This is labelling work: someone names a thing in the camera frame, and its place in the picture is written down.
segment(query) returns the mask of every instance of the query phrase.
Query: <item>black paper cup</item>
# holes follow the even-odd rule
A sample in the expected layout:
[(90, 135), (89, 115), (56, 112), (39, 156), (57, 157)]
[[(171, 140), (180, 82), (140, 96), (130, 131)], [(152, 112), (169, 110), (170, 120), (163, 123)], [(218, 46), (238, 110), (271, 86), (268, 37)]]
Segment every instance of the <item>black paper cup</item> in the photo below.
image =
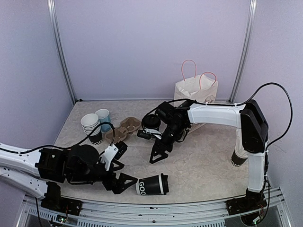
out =
[(143, 126), (147, 129), (159, 130), (161, 125), (161, 120), (154, 114), (147, 115), (142, 119)]
[(166, 195), (169, 192), (168, 175), (143, 178), (136, 183), (138, 195)]
[(231, 157), (231, 164), (235, 167), (240, 167), (246, 161), (246, 159), (247, 159), (247, 157), (242, 158), (242, 157), (238, 156), (235, 151), (233, 151), (233, 154)]
[(89, 140), (93, 145), (99, 145), (100, 143), (102, 143), (103, 138), (101, 130), (97, 135), (89, 136)]

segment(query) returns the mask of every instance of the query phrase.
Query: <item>paper cup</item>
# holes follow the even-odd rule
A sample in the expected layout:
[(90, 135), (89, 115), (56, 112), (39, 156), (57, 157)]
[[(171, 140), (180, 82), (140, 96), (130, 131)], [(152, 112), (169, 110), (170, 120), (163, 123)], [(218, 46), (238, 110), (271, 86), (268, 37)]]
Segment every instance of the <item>paper cup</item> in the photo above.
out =
[(89, 140), (93, 145), (99, 145), (102, 143), (103, 138), (101, 130), (98, 132), (98, 134), (89, 136)]
[(94, 113), (89, 113), (82, 117), (81, 124), (84, 128), (94, 128), (94, 126), (98, 125), (99, 117)]
[[(99, 126), (99, 128), (96, 129), (96, 130), (92, 133), (92, 136), (97, 135), (100, 131), (101, 131), (101, 127)], [(92, 130), (91, 130), (91, 131), (84, 130), (84, 132), (85, 132), (87, 135), (89, 135), (89, 134), (92, 132)]]
[(169, 192), (168, 175), (160, 174), (138, 180), (138, 195), (166, 195)]
[(82, 128), (83, 128), (84, 130), (86, 130), (86, 131), (93, 131), (98, 125), (99, 125), (99, 123), (96, 124), (94, 127), (86, 128), (86, 127), (83, 127), (83, 126), (82, 126)]
[[(107, 109), (100, 109), (100, 110), (97, 110), (95, 112), (95, 114), (98, 116), (99, 118), (99, 121), (100, 123), (103, 123), (103, 122), (111, 122), (110, 121), (110, 117), (109, 117), (109, 111)], [(108, 124), (104, 124), (101, 126), (101, 130), (103, 132), (107, 132), (111, 129), (110, 125)]]
[(231, 157), (231, 164), (235, 167), (240, 167), (245, 161), (247, 157), (241, 157), (237, 155), (236, 151), (233, 151), (232, 157)]

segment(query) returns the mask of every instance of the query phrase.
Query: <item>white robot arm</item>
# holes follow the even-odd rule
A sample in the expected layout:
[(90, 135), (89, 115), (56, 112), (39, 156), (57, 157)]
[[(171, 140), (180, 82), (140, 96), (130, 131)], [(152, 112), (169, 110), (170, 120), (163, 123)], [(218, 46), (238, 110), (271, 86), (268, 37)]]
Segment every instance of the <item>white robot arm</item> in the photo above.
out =
[(237, 142), (231, 163), (240, 166), (248, 159), (249, 183), (243, 200), (232, 200), (228, 203), (229, 212), (235, 214), (259, 208), (261, 205), (266, 206), (263, 191), (268, 166), (266, 151), (268, 124), (255, 100), (250, 100), (241, 106), (199, 104), (194, 100), (187, 100), (180, 106), (173, 107), (168, 102), (163, 102), (156, 108), (155, 116), (167, 124), (163, 133), (148, 128), (151, 124), (143, 125), (143, 131), (138, 132), (139, 137), (155, 139), (150, 158), (152, 164), (167, 158), (166, 152), (172, 151), (174, 142), (182, 142), (185, 139), (193, 123), (235, 127)]
[(90, 145), (64, 150), (28, 150), (0, 144), (0, 178), (42, 200), (42, 207), (79, 215), (82, 202), (61, 197), (61, 189), (55, 182), (63, 183), (66, 179), (70, 184), (93, 184), (101, 181), (108, 191), (120, 194), (137, 182), (136, 178), (123, 173), (116, 179), (114, 171), (124, 167), (118, 159), (126, 150), (123, 142), (108, 146), (101, 154)]
[(199, 105), (192, 104), (188, 110), (188, 117), (191, 123), (211, 123), (229, 125), (237, 128), (237, 141), (235, 147), (235, 154), (237, 157), (248, 157), (249, 162), (249, 182), (248, 190), (251, 192), (260, 192), (264, 186), (265, 174), (265, 154), (266, 151), (258, 153), (247, 152), (242, 145), (241, 134), (241, 114), (240, 111), (244, 109), (242, 106), (215, 106), (215, 105)]

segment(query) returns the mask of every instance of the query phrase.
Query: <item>cup rim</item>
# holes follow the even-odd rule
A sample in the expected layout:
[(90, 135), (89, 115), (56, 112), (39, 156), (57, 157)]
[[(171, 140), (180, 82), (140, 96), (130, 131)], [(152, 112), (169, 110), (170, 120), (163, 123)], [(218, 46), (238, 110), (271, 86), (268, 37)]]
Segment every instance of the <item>cup rim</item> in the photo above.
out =
[(98, 124), (99, 116), (95, 113), (89, 113), (81, 118), (81, 125), (91, 127)]
[(85, 126), (82, 126), (83, 129), (86, 129), (86, 130), (93, 130), (99, 123), (91, 126), (91, 127), (85, 127)]
[(92, 128), (92, 129), (85, 129), (85, 128), (83, 128), (84, 131), (89, 131), (89, 132), (93, 131), (94, 129), (95, 128)]
[(104, 119), (109, 116), (109, 110), (108, 109), (99, 109), (95, 112), (95, 114), (98, 116), (99, 119)]
[[(99, 129), (99, 130), (96, 130), (93, 134), (91, 134), (91, 136), (96, 136), (97, 134), (99, 134), (100, 133), (100, 131), (101, 131), (101, 129)], [(87, 134), (87, 135), (89, 135), (92, 131), (90, 131), (90, 132), (87, 132), (87, 131), (85, 131), (84, 130), (84, 132)]]

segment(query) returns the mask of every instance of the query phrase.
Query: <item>table surface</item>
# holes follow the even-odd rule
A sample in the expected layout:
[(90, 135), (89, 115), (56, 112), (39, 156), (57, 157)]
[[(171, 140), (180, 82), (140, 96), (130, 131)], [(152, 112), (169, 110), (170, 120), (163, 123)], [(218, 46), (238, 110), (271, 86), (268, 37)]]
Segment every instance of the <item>table surface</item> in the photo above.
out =
[[(113, 125), (118, 127), (126, 117), (139, 120), (162, 101), (92, 101), (77, 102), (56, 141), (57, 146), (70, 146), (86, 136), (80, 120), (98, 109), (108, 109)], [(154, 141), (128, 135), (124, 142), (128, 150), (120, 158), (125, 164), (119, 172), (138, 179), (164, 173), (168, 175), (169, 193), (160, 196), (137, 195), (135, 185), (120, 195), (106, 191), (100, 182), (94, 185), (61, 184), (62, 196), (93, 201), (120, 203), (187, 203), (209, 201), (245, 194), (248, 165), (234, 167), (230, 158), (236, 143), (233, 127), (206, 124), (190, 133), (184, 142), (175, 143), (169, 157), (155, 164), (149, 163)], [(109, 143), (94, 146), (102, 152)]]

